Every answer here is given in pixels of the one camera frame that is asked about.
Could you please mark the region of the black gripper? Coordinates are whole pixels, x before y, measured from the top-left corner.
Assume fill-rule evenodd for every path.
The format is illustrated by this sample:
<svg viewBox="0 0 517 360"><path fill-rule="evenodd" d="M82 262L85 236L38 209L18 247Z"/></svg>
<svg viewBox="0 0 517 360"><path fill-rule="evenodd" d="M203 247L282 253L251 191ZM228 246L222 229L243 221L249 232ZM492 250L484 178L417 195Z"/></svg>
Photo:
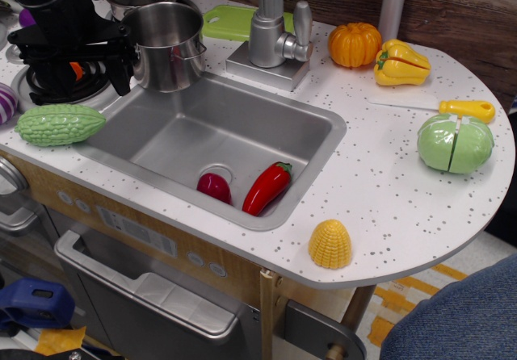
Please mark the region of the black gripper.
<svg viewBox="0 0 517 360"><path fill-rule="evenodd" d="M21 1L36 25L13 31L8 41L19 47L28 70L29 96L36 105L76 103L60 96L36 73L50 83L71 83L65 65L72 61L101 61L107 77L120 96L131 90L132 65L137 55L130 29L98 15L91 0Z"/></svg>

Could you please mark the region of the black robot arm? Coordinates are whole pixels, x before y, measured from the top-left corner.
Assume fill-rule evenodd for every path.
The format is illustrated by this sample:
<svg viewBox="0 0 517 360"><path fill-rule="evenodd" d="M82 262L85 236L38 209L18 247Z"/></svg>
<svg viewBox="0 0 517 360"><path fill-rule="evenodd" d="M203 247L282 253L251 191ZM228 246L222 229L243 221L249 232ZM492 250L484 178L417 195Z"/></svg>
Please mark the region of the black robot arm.
<svg viewBox="0 0 517 360"><path fill-rule="evenodd" d="M118 95L130 91L132 65L137 59L129 27L105 19L95 11L95 0L17 0L34 24L10 33L23 63L37 82L48 87L32 93L36 105L67 103L74 95L77 74L72 63L100 63Z"/></svg>

